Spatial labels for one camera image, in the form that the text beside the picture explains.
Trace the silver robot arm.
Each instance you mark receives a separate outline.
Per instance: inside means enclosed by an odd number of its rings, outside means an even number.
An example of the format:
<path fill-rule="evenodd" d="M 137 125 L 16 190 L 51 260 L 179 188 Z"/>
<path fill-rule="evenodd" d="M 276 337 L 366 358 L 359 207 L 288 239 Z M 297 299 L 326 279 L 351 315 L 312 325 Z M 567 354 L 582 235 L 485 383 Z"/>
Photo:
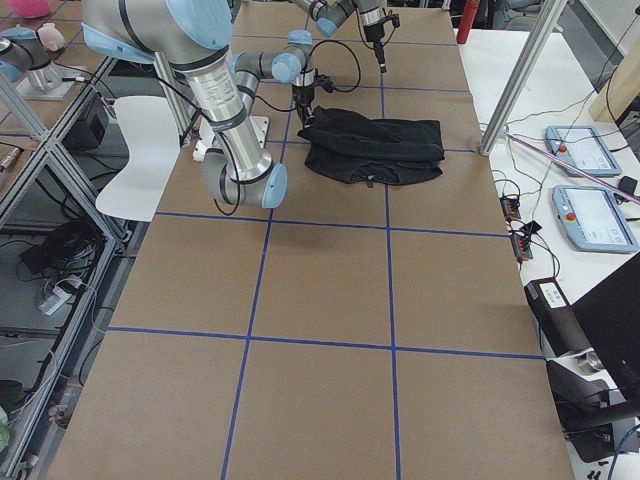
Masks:
<path fill-rule="evenodd" d="M 135 63 L 162 54 L 185 76 L 219 144 L 205 158 L 215 200 L 264 209 L 282 203 L 287 169 L 261 146 L 250 110 L 263 79 L 312 84 L 309 31 L 291 31 L 278 52 L 231 55 L 232 14 L 225 1 L 85 1 L 82 12 L 84 39 L 94 51 Z"/>
<path fill-rule="evenodd" d="M 332 37 L 351 16 L 356 15 L 364 34 L 364 43 L 373 50 L 380 72 L 387 72 L 385 25 L 391 22 L 394 28 L 398 28 L 400 23 L 397 14 L 387 13 L 381 3 L 375 0 L 293 0 L 292 3 L 308 15 L 326 39 Z"/>

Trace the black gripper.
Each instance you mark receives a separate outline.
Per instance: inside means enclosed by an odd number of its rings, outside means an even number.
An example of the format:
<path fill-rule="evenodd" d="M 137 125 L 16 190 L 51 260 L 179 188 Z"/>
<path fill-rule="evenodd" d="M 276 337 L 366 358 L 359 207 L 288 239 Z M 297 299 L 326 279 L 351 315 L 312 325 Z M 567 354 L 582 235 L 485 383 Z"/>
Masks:
<path fill-rule="evenodd" d="M 315 87 L 310 86 L 292 86 L 292 97 L 294 105 L 297 108 L 297 115 L 302 126 L 308 126 L 313 120 L 313 101 L 315 99 Z"/>
<path fill-rule="evenodd" d="M 386 58 L 384 52 L 383 38 L 385 35 L 384 23 L 376 22 L 363 26 L 365 41 L 371 45 L 374 50 L 379 70 L 382 74 L 387 72 Z"/>

